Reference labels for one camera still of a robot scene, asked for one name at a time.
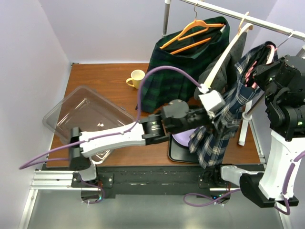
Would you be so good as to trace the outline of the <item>pink wavy hanger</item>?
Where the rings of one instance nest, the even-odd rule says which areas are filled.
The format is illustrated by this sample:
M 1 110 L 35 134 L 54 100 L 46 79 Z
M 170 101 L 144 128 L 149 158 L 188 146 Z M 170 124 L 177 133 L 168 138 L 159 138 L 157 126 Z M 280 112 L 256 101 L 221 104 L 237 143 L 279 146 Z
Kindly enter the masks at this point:
M 265 44 L 250 58 L 250 61 L 246 66 L 246 72 L 244 74 L 244 85 L 246 87 L 251 87 L 253 89 L 258 87 L 254 81 L 254 74 L 260 65 L 266 65 L 273 62 L 276 54 L 276 49 L 277 48 L 274 44 Z

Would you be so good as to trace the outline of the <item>navy white plaid skirt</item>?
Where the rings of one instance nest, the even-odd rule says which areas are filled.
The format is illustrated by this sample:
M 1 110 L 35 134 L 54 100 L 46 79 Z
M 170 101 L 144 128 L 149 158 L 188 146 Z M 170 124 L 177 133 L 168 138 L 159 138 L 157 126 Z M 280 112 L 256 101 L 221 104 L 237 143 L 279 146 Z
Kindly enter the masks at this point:
M 244 85 L 244 74 L 250 58 L 268 43 L 274 44 L 272 42 L 262 43 L 248 51 L 235 64 L 236 81 L 226 89 L 223 94 L 225 106 L 216 114 L 217 124 L 231 127 L 232 129 L 225 130 L 222 137 L 213 136 L 213 134 L 208 133 L 205 127 L 199 127 L 191 134 L 189 151 L 198 155 L 198 161 L 202 168 L 205 169 L 223 162 L 229 140 L 234 137 L 239 128 L 243 107 L 259 94 L 259 87 L 253 89 Z

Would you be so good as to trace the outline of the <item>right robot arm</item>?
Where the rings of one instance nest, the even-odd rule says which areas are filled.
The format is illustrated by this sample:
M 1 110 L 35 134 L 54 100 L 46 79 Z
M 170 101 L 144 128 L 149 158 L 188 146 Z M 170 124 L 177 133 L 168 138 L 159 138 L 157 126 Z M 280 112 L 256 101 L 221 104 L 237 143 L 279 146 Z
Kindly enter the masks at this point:
M 261 208 L 278 202 L 286 207 L 298 205 L 294 183 L 305 155 L 305 59 L 286 55 L 271 64 L 260 65 L 254 81 L 264 91 L 270 121 L 271 148 L 264 172 L 223 165 L 212 176 L 213 184 L 228 182 L 239 186 L 242 194 Z

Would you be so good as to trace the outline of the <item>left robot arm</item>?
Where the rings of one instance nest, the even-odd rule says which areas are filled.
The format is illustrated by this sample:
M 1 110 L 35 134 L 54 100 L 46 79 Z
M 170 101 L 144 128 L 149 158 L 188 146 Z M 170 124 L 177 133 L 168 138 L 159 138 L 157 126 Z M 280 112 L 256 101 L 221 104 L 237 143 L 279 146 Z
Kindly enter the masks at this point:
M 168 141 L 169 134 L 178 134 L 200 126 L 212 127 L 215 117 L 211 106 L 189 106 L 173 100 L 157 113 L 128 125 L 94 132 L 74 127 L 70 132 L 69 168 L 73 181 L 88 187 L 101 187 L 97 168 L 91 157 L 102 151 L 128 146 L 155 145 Z

